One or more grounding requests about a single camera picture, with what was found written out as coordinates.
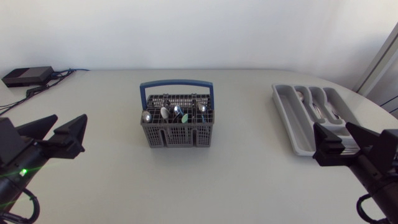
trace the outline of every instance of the black cable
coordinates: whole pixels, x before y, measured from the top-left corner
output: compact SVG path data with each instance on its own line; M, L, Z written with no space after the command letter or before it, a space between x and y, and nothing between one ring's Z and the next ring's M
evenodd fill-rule
M21 103L27 101L28 99L32 98L33 96L35 96L35 95L37 95L37 94L39 94L39 93L42 93L43 91L48 90L49 88L51 88L51 87L57 85L57 84L60 83L63 79L65 79L66 77L68 77L69 75L71 75L73 72L75 72L75 71L77 71L77 70L89 71L89 70L87 70L87 69L80 69L80 68L79 68L79 69L68 69L68 70L64 70L64 71L61 71L61 72L54 72L53 74L51 74L51 76L52 76L52 79L53 79L53 80L57 80L55 83L53 83L53 84L51 84L51 85L43 86L43 88L41 88L41 89L38 90L38 91L31 91L31 92L29 92L29 90L27 90L27 96L26 96L25 98L23 98L23 99L21 99L21 100L19 100L19 101L17 101L17 102L14 102L14 103L10 103L10 104L8 104L8 105L0 106L0 111L1 111L1 110L4 110L4 111L2 111L2 112L0 113L0 116L3 115L3 114L5 114L5 113L7 113L9 110L13 109L14 107L20 105Z
M374 220L371 217L369 217L366 212L362 208L362 202L365 201L366 199L371 198L369 194L363 195L358 199L356 202L356 211L358 212L358 215L366 222L372 223L372 224L391 224L390 221L386 218L382 218L380 220Z
M16 224L31 224L37 220L40 215L40 205L37 197L32 194L28 189L24 189L23 192L29 196L30 200L33 202L33 214L30 218L23 218L19 215L15 215L9 212L0 212L0 219L7 220Z

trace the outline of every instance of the dishwasher cutlery basket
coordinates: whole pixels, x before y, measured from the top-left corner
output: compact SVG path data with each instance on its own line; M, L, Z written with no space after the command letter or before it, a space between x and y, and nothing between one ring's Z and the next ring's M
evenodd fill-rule
M181 95L150 95L146 99L146 88L164 85L192 85L203 86L210 90L210 94L181 94ZM142 111L148 111L152 119L142 122L150 147L209 147L211 132L214 124L214 94L213 84L198 80L159 80L141 83ZM198 104L206 106L201 112ZM183 114L188 114L188 121L182 123L182 116L174 114L174 107L179 105ZM163 119L161 107L169 111L169 119Z

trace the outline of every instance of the basket handle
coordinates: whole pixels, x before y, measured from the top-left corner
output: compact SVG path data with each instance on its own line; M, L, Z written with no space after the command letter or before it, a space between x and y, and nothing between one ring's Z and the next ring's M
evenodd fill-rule
M143 110L147 109L147 99L146 99L145 89L149 87L164 86L164 85L192 85L192 86L208 87L210 90L211 109L214 109L214 93L213 93L213 84L211 82L180 79L180 80L157 80L152 82L141 83L141 85L139 86L139 91L141 93L141 103Z

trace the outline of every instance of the white table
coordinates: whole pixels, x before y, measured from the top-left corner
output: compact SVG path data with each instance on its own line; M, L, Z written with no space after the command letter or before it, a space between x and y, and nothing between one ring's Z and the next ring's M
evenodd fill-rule
M149 148L139 124L139 84L171 78L213 82L210 148ZM4 115L18 126L56 114L54 128L88 115L86 152L51 159L28 185L41 206L37 223L363 223L355 204L366 191L351 171L293 153L272 100L273 83L331 86L364 127L398 128L398 120L362 96L292 72L76 72ZM28 88L0 84L0 105L20 100ZM206 91L166 86L147 95ZM29 217L32 205L21 199L11 212ZM374 202L364 209L382 218Z

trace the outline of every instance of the spoon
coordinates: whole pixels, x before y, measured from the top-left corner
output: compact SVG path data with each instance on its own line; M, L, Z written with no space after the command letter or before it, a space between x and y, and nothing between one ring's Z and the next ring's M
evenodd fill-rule
M173 118L173 122L175 118L178 118L179 115L184 116L184 113L181 110L181 107L179 105L175 105L174 106L174 118Z
M152 115L148 111L142 112L142 122L149 123L152 121Z
M184 116L184 113L182 112L181 107L179 105L174 106L174 114L176 116L178 116L178 115Z
M166 107L162 107L160 109L160 114L162 115L162 118L165 119L166 122L168 123L169 122L168 121L169 120L169 116L170 116L170 113L169 113L168 109Z
M206 120L203 114L206 113L206 106L203 103L198 103L198 109L201 113L201 120L203 123L205 123Z
M304 95L302 92L300 91L296 91L296 93L298 94L298 98L301 100L301 102L304 102Z
M168 109L166 107L162 107L160 109L160 114L162 115L162 118L166 120L166 123L168 124L169 123L169 116L170 116L170 113L169 113ZM167 133L169 134L169 137L171 138L172 137L172 135L171 135L172 133L170 131L170 128L167 128Z

